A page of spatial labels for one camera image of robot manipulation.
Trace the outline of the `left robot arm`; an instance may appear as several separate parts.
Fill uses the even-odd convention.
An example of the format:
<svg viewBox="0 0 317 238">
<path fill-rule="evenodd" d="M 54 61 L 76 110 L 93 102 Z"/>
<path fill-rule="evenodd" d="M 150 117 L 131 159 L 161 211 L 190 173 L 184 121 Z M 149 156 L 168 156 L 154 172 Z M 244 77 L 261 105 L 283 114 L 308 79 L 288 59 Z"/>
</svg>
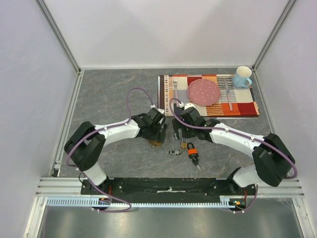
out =
<svg viewBox="0 0 317 238">
<path fill-rule="evenodd" d="M 67 159 L 76 166 L 92 183 L 92 190 L 103 195 L 109 184 L 107 175 L 98 160 L 103 148 L 109 144 L 132 138 L 143 138 L 163 144 L 168 124 L 163 109 L 151 108 L 147 113 L 112 124 L 93 125 L 83 122 L 64 145 Z"/>
</svg>

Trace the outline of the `large brass padlock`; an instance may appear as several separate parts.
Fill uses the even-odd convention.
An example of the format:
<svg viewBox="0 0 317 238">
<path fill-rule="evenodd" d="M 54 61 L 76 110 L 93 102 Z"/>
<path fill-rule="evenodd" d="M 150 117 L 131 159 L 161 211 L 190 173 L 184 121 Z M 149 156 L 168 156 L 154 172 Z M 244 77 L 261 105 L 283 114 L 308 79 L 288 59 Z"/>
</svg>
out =
<svg viewBox="0 0 317 238">
<path fill-rule="evenodd" d="M 149 140 L 149 144 L 150 145 L 155 145 L 156 147 L 161 147 L 162 146 L 162 143 L 157 142 L 157 141 L 151 141 L 151 140 Z"/>
</svg>

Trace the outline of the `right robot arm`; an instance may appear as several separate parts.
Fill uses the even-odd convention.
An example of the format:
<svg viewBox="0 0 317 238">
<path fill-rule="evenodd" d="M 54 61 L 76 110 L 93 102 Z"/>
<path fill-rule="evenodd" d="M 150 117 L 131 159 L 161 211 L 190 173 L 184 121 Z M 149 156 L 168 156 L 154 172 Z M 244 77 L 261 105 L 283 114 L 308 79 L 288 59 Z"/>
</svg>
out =
<svg viewBox="0 0 317 238">
<path fill-rule="evenodd" d="M 216 119 L 206 120 L 195 107 L 184 109 L 174 117 L 172 124 L 176 139 L 196 137 L 230 147 L 253 159 L 252 165 L 239 167 L 229 176 L 226 187 L 232 195 L 257 183 L 277 187 L 288 178 L 290 171 L 294 172 L 292 179 L 297 176 L 295 159 L 274 133 L 263 136 L 236 130 Z"/>
</svg>

